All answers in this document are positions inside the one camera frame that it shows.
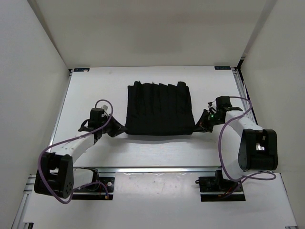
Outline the aluminium front rail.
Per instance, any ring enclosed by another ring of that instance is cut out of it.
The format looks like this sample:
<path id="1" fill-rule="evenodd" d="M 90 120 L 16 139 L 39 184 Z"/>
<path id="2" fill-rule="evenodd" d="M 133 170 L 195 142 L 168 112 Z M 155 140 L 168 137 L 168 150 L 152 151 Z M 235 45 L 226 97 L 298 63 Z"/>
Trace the aluminium front rail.
<path id="1" fill-rule="evenodd" d="M 204 173 L 220 167 L 89 167 L 100 173 Z"/>

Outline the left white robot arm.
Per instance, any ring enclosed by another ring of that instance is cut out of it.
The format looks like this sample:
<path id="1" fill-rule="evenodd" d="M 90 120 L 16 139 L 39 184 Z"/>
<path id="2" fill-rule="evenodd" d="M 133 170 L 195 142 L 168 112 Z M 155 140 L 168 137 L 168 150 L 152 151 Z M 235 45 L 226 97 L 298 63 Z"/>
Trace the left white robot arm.
<path id="1" fill-rule="evenodd" d="M 37 194 L 53 196 L 63 204 L 72 200 L 76 190 L 103 190 L 108 193 L 107 185 L 100 181 L 97 169 L 75 168 L 73 165 L 103 134 L 116 137 L 126 130 L 126 127 L 105 109 L 91 109 L 89 119 L 79 128 L 80 132 L 84 132 L 83 135 L 57 143 L 60 148 L 56 152 L 45 150 L 40 154 L 34 191 Z"/>

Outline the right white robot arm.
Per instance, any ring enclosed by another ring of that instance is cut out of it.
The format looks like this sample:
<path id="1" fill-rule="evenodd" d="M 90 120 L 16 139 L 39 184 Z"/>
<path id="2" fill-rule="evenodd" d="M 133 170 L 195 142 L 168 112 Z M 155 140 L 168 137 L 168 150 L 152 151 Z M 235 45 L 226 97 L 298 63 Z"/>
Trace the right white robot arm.
<path id="1" fill-rule="evenodd" d="M 243 110 L 231 103 L 233 96 L 220 96 L 209 102 L 195 125 L 195 132 L 211 133 L 215 126 L 221 125 L 218 137 L 218 156 L 223 174 L 214 178 L 214 186 L 221 191 L 226 190 L 233 182 L 246 179 L 259 179 L 261 173 L 274 171 L 278 167 L 277 133 L 272 129 L 264 129 L 247 114 L 252 110 L 252 103 Z M 222 154 L 222 137 L 227 127 L 231 127 L 240 137 L 237 159 L 231 163 L 224 160 Z"/>

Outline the right blue corner label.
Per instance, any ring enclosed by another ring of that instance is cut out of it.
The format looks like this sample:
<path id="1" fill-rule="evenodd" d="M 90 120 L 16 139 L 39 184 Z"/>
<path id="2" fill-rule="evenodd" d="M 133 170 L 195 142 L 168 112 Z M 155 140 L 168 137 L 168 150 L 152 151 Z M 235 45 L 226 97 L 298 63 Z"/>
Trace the right blue corner label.
<path id="1" fill-rule="evenodd" d="M 215 66 L 215 70 L 231 70 L 230 66 Z"/>

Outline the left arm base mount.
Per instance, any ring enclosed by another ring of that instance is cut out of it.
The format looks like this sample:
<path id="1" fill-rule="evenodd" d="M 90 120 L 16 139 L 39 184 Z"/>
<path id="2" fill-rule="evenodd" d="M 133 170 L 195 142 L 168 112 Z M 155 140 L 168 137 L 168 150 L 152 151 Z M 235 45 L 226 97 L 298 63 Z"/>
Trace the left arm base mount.
<path id="1" fill-rule="evenodd" d="M 99 183 L 77 189 L 72 200 L 113 200 L 115 175 L 95 172 L 93 182 Z"/>

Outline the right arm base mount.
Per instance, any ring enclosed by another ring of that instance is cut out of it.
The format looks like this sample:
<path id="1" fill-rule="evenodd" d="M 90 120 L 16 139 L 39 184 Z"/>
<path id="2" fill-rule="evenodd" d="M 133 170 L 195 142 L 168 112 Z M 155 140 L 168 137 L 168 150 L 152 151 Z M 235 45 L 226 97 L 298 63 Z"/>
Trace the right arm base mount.
<path id="1" fill-rule="evenodd" d="M 198 177 L 201 202 L 241 202 L 246 201 L 243 186 L 223 178 L 222 171 L 216 170 L 214 176 Z"/>

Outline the left blue corner label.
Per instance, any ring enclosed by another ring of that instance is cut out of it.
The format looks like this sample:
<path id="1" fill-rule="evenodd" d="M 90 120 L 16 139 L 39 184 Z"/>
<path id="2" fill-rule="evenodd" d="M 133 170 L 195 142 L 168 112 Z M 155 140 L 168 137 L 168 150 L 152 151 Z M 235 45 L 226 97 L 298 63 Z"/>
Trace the left blue corner label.
<path id="1" fill-rule="evenodd" d="M 90 68 L 74 68 L 74 72 L 88 72 Z"/>

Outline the blue corner label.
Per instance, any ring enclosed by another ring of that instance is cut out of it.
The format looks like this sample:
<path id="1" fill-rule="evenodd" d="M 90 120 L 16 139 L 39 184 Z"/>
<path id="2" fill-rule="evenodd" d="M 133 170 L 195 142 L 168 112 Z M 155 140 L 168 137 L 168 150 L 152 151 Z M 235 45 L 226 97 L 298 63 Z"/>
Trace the blue corner label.
<path id="1" fill-rule="evenodd" d="M 215 66 L 215 70 L 231 70 L 230 66 Z"/>
<path id="2" fill-rule="evenodd" d="M 74 72 L 88 72 L 90 68 L 74 68 Z"/>

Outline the black skirt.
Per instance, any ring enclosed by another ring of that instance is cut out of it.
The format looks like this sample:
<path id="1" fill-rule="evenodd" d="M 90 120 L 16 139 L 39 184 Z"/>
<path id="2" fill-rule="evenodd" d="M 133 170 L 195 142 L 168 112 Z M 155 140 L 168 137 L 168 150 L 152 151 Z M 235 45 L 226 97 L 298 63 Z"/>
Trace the black skirt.
<path id="1" fill-rule="evenodd" d="M 195 129 L 192 101 L 185 82 L 129 85 L 126 133 L 129 135 L 190 135 Z"/>

